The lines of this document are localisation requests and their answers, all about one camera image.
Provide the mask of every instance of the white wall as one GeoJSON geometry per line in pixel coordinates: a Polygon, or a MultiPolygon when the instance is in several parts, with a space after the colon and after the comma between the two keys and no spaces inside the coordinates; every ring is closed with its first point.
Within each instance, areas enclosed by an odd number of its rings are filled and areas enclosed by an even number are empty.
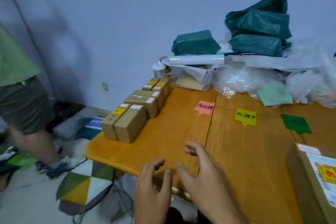
{"type": "MultiPolygon", "coordinates": [[[[112,109],[151,78],[151,65],[171,54],[178,34],[209,29],[215,39],[223,38],[226,13],[259,0],[18,1],[48,60],[57,94],[112,109]]],[[[326,34],[335,27],[335,0],[288,3],[295,37],[326,34]]]]}

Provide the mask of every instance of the cable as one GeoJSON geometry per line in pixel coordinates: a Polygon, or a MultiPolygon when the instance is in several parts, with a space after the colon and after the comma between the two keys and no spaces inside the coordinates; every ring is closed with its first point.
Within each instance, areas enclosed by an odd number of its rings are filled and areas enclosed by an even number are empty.
{"type": "Polygon", "coordinates": [[[41,60],[41,62],[42,62],[42,65],[44,66],[45,72],[46,72],[46,74],[47,74],[47,76],[48,76],[48,78],[49,78],[49,81],[50,81],[50,85],[51,85],[52,93],[53,93],[54,96],[56,96],[56,95],[55,95],[55,94],[56,94],[55,86],[54,86],[54,84],[53,84],[53,81],[52,81],[51,76],[50,76],[50,74],[49,74],[49,72],[48,72],[48,69],[47,69],[48,66],[46,65],[46,63],[45,63],[45,61],[44,61],[44,58],[43,58],[43,56],[41,55],[41,51],[40,51],[39,47],[38,47],[37,44],[36,44],[36,41],[35,41],[35,39],[34,39],[34,35],[33,35],[32,31],[30,30],[30,28],[29,28],[29,26],[28,26],[28,23],[27,23],[27,21],[26,21],[26,19],[25,19],[25,17],[23,16],[23,13],[22,13],[22,11],[21,11],[21,9],[20,9],[20,6],[19,6],[18,2],[17,2],[16,0],[13,0],[13,2],[14,2],[14,5],[15,5],[16,9],[18,10],[18,12],[19,12],[19,14],[20,14],[20,17],[21,17],[21,19],[22,19],[22,21],[23,21],[23,24],[24,24],[24,26],[25,26],[25,28],[26,28],[26,30],[27,30],[27,32],[28,32],[28,35],[29,35],[29,37],[30,37],[30,40],[31,40],[31,42],[32,42],[32,44],[33,44],[33,46],[34,46],[34,48],[35,48],[35,50],[36,50],[38,56],[40,57],[40,60],[41,60]]]}

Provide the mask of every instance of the white label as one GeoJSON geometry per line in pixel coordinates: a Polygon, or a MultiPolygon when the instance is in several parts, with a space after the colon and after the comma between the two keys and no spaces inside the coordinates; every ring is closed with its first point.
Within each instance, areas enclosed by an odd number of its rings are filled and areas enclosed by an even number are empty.
{"type": "Polygon", "coordinates": [[[140,109],[142,105],[132,105],[130,108],[132,109],[140,109]]]}
{"type": "Polygon", "coordinates": [[[326,166],[336,167],[336,159],[323,157],[323,156],[308,153],[308,152],[306,154],[314,170],[314,173],[317,176],[317,179],[323,189],[325,197],[327,198],[329,204],[336,208],[336,184],[324,181],[316,166],[316,164],[319,164],[321,166],[326,165],[326,166]]]}
{"type": "Polygon", "coordinates": [[[149,99],[146,101],[146,103],[152,103],[153,100],[154,100],[154,98],[149,98],[149,99]]]}
{"type": "Polygon", "coordinates": [[[320,150],[315,148],[315,147],[311,147],[311,146],[304,145],[304,144],[299,144],[299,143],[297,143],[296,145],[297,145],[297,147],[299,148],[300,151],[305,151],[305,152],[308,152],[308,153],[321,155],[320,150]]]}

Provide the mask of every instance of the floor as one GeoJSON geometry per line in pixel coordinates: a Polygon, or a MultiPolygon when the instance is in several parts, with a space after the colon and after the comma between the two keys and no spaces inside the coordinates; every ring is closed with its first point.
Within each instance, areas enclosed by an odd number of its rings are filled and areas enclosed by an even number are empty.
{"type": "MultiPolygon", "coordinates": [[[[97,115],[94,110],[85,108],[79,113],[84,117],[97,115]]],[[[56,131],[64,138],[69,138],[76,129],[76,122],[67,120],[60,124],[56,131]]],[[[65,152],[81,154],[84,152],[88,140],[70,140],[65,143],[65,152]]],[[[58,210],[56,202],[56,191],[64,176],[50,180],[46,175],[36,171],[35,166],[17,171],[9,186],[0,193],[0,222],[16,224],[59,224],[71,223],[71,217],[58,210]]],[[[177,197],[172,198],[171,205],[182,213],[183,218],[194,222],[197,218],[197,210],[190,202],[183,201],[177,197]]],[[[87,212],[82,224],[107,224],[110,219],[106,210],[103,211],[102,204],[87,212]]],[[[125,215],[115,223],[129,224],[132,218],[125,215]]]]}

